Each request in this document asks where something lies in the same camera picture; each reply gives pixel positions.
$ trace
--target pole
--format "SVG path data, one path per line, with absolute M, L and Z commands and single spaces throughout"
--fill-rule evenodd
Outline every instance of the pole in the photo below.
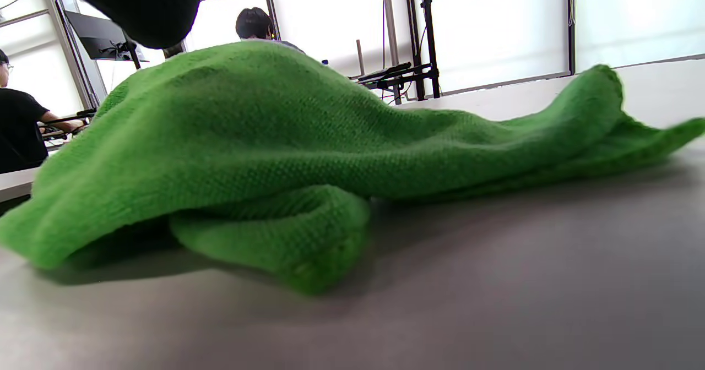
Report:
M 436 37 L 433 34 L 433 16 L 431 14 L 432 0 L 423 0 L 421 6 L 424 9 L 424 18 L 426 20 L 426 36 L 429 38 L 429 61 L 431 62 L 431 71 L 435 74 L 431 77 L 431 87 L 433 88 L 433 96 L 441 97 L 441 85 L 438 83 L 438 60 L 436 59 Z

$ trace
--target desk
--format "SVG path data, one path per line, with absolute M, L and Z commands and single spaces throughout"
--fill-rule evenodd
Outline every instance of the desk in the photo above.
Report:
M 622 77 L 646 122 L 705 111 L 705 61 Z M 421 106 L 520 116 L 568 81 Z M 0 252 L 0 368 L 703 368 L 702 139 L 630 175 L 380 212 L 370 252 L 318 299 L 179 249 L 63 275 Z
M 0 175 L 0 202 L 29 195 L 38 167 Z

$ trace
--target towel fold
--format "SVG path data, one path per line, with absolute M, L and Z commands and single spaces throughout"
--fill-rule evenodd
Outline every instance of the towel fold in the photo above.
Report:
M 46 161 L 32 199 L 0 219 L 0 242 L 51 269 L 168 215 L 188 249 L 317 294 L 362 252 L 370 198 L 442 202 L 615 174 L 705 131 L 705 119 L 647 127 L 621 106 L 606 66 L 541 112 L 492 122 L 388 107 L 274 43 L 189 52 L 110 94 L 90 129 Z

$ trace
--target green cloth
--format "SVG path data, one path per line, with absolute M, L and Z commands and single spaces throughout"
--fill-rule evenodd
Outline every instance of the green cloth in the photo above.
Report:
M 115 89 L 0 219 L 0 242 L 52 269 L 167 215 L 188 249 L 316 294 L 365 247 L 370 198 L 442 202 L 625 172 L 705 131 L 705 119 L 646 127 L 621 106 L 606 66 L 537 114 L 492 122 L 388 107 L 275 43 L 190 52 Z

